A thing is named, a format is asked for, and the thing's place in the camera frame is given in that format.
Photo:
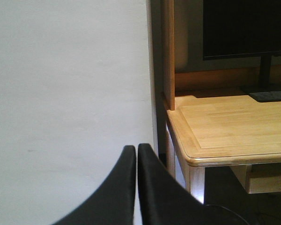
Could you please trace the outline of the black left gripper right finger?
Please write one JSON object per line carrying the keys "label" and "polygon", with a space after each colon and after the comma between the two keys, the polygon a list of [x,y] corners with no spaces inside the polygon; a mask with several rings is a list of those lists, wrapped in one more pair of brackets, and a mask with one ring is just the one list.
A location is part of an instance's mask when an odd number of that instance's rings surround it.
{"label": "black left gripper right finger", "polygon": [[148,143],[138,146],[138,193],[144,225],[246,225],[222,206],[201,204],[167,172]]}

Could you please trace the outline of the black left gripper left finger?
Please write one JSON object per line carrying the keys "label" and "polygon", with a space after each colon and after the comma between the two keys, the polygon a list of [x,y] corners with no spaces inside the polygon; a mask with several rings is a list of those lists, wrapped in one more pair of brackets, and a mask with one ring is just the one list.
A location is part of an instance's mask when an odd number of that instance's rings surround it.
{"label": "black left gripper left finger", "polygon": [[56,225],[132,225],[136,189],[136,151],[127,145],[100,187]]}

